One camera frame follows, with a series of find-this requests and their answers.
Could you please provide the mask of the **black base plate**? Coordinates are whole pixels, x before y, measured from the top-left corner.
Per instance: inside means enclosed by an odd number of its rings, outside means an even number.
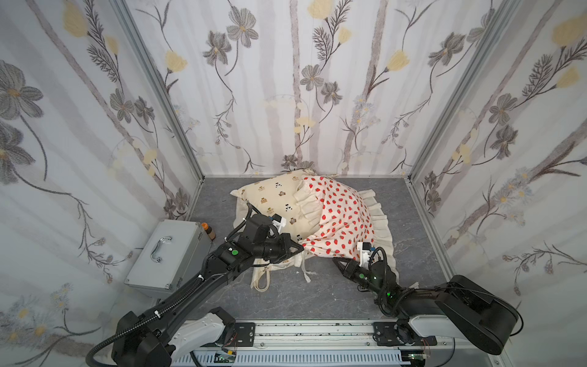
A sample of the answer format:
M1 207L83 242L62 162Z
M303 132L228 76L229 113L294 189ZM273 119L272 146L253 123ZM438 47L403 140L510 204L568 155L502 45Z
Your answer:
M256 323L237 322L227 326L215 344L223 348L253 347L255 331Z
M374 322L373 340L379 347L428 347L438 344L435 336L419 336L406 320Z

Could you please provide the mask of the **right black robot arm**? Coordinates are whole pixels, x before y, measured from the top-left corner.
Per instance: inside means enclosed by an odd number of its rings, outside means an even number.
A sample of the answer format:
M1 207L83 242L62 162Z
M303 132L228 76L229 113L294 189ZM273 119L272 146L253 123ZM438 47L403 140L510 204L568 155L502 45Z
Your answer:
M368 257L366 265L349 258L334 258L333 263L361 292L372 294L375 305L388 317L374 327L379 345L406 346L449 337L497 356L524 329L517 308L465 276L455 275L434 287L401 287L382 248Z

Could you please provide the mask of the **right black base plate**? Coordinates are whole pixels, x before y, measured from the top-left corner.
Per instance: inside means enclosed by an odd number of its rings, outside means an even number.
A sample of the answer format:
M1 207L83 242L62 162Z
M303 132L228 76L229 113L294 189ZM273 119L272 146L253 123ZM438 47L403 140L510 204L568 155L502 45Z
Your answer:
M374 322L373 340L379 347L428 347L438 344L435 336L419 336L406 320Z

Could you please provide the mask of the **orange capped small bottle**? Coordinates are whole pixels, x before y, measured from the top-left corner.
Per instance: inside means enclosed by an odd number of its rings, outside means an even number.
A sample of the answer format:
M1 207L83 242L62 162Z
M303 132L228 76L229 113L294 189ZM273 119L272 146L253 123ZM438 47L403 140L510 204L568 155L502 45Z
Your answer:
M216 232L208 223L202 223L203 230L208 237L213 241L216 238Z

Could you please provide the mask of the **red strawberry print pillow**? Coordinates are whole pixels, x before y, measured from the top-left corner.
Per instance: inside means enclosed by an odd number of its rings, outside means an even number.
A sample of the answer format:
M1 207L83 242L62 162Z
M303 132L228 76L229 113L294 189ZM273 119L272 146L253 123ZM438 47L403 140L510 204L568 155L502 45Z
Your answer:
M359 243L371 243L385 250L388 265L399 274L388 217L374 191L357 191L330 177L305 176L294 197L316 226L301 240L306 255L359 261Z

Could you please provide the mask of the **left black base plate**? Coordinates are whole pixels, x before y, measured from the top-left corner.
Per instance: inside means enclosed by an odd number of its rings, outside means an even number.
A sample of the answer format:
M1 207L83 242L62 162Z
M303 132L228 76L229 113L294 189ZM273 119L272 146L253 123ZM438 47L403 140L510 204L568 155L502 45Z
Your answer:
M215 344L223 348L253 347L255 331L256 323L237 322L227 326Z

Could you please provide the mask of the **aluminium mounting rail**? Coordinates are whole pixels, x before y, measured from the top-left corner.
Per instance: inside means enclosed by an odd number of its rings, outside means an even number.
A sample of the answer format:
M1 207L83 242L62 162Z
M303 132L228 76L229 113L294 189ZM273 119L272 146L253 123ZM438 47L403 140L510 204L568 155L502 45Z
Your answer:
M504 366L464 339L436 337L428 347L379 347L374 322L241 321L256 323L253 347L223 348L179 334L174 366ZM233 364L215 364L218 351L236 352Z

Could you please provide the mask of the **silver metal case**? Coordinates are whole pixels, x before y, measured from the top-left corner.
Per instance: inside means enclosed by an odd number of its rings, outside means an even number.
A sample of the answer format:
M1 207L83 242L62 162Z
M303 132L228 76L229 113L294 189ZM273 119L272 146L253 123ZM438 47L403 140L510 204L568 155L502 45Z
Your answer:
M125 284L150 298L165 299L200 272L211 248L200 223L164 220L142 247Z

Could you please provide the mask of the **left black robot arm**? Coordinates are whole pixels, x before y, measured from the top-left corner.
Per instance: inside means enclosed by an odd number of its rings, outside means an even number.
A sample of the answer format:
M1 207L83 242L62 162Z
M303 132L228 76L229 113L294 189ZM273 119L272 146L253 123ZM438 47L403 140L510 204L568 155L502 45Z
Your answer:
M112 347L116 366L170 366L173 353L179 350L172 344L173 337L203 301L250 268L280 264L303 252L303 246L283 232L282 220L249 205L244 220L204 258L195 276L141 315L128 312L116 333L87 353L87 365L100 366L96 354Z

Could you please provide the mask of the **cream bear print pillow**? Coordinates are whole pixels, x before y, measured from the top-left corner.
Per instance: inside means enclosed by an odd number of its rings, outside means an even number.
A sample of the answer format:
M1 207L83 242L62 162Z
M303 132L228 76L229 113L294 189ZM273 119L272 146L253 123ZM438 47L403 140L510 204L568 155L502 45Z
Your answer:
M233 190L230 194L237 198L234 226L245 218L247 203L250 203L268 217L275 214L281 216L287 222L284 232L290 233L291 238L301 244L319 228L322 205L307 189L303 189L304 179L314 175L312 170L297 170ZM315 275L316 272L307 271L305 262L313 257L316 256L304 251L280 264L255 268L251 288L265 292L270 285L271 272L290 267L301 268L306 282L309 283L309 275Z

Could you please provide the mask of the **small green circuit board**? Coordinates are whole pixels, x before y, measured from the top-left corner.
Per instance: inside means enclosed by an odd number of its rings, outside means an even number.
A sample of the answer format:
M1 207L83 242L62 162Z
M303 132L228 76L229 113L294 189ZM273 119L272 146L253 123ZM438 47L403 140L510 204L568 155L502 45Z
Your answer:
M232 350L221 350L215 353L215 364L233 364L236 361L236 352Z

